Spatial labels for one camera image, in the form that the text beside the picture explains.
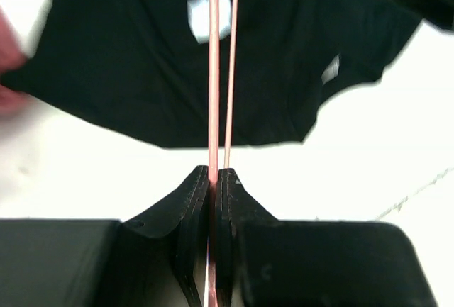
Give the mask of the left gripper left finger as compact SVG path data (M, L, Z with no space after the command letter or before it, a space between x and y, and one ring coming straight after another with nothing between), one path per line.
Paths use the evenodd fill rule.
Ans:
M208 168L195 167L170 194L122 225L123 306L202 306Z

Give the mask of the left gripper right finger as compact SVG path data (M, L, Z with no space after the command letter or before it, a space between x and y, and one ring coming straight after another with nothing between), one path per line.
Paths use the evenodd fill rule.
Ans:
M214 208L215 291L218 306L230 306L234 278L233 241L243 221L274 223L277 219L241 184L234 169L218 172Z

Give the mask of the pink plastic hanger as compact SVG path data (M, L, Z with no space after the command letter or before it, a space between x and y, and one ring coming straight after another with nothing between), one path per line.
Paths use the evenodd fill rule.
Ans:
M231 6L231 42L228 71L228 100L224 141L224 163L229 167L233 127L233 90L236 64L236 34L238 22L238 0ZM219 39L219 0L209 0L209 245L208 245L208 306L216 307L216 260L215 260L215 207L218 181L219 148L219 79L220 79L220 39Z

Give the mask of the salmon pink shirt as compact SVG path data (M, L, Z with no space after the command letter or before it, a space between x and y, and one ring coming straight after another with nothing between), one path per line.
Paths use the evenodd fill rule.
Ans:
M18 69L27 59L10 20L1 9L1 76ZM1 117L18 113L30 101L30 95L11 90L1 83Z

